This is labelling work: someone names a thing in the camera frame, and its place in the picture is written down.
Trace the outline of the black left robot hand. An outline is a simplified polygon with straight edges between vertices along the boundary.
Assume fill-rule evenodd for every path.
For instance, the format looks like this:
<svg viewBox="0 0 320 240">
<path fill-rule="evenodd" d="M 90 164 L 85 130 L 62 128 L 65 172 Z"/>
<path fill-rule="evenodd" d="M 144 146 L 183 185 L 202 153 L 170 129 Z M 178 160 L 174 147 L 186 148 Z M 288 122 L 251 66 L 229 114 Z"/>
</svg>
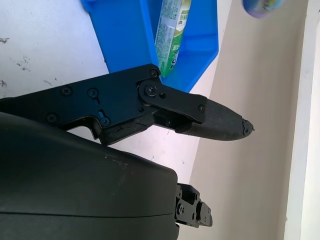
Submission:
<svg viewBox="0 0 320 240">
<path fill-rule="evenodd" d="M 146 64 L 0 101 L 3 240 L 175 240 L 211 227 L 211 209 L 176 172 L 111 145 L 156 125 L 218 141 L 253 125 Z"/>
</svg>

